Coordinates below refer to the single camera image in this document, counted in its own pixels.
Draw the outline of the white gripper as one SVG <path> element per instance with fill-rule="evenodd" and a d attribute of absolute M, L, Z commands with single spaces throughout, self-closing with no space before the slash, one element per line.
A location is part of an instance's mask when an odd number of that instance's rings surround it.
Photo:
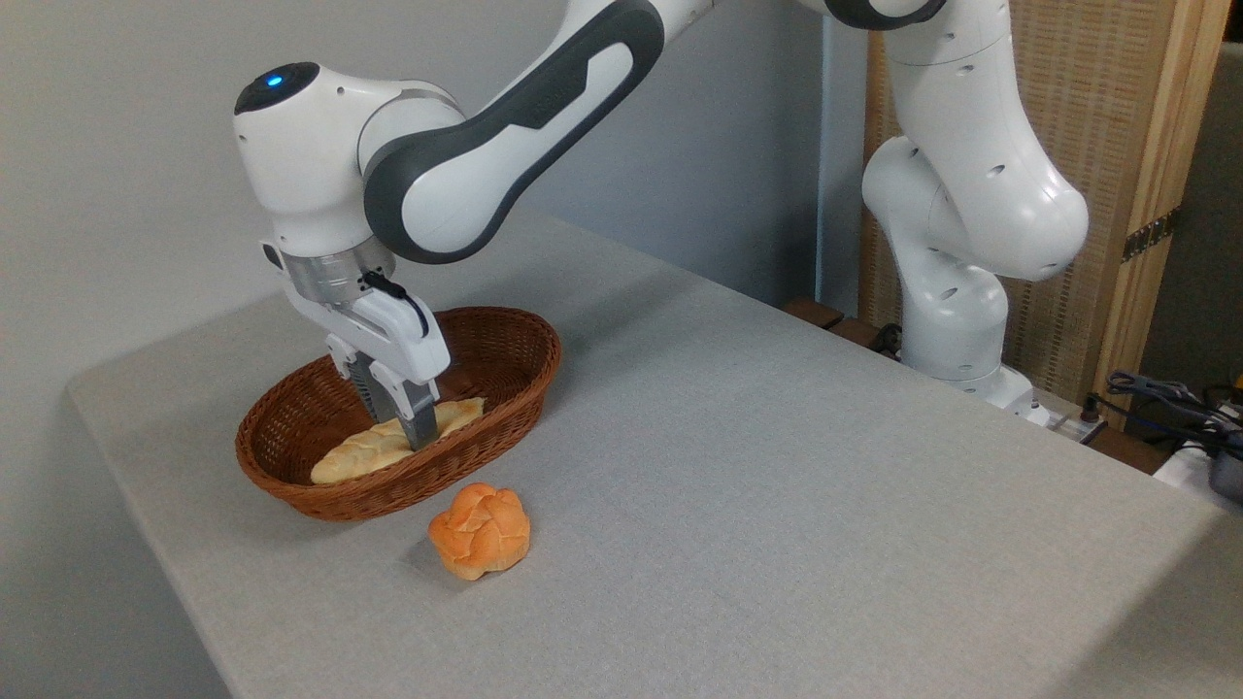
<path fill-rule="evenodd" d="M 368 290 L 351 302 L 324 305 L 293 284 L 285 284 L 285 294 L 297 313 L 328 333 L 329 357 L 375 423 L 397 418 L 415 451 L 436 442 L 436 397 L 426 383 L 452 359 L 428 303 Z"/>

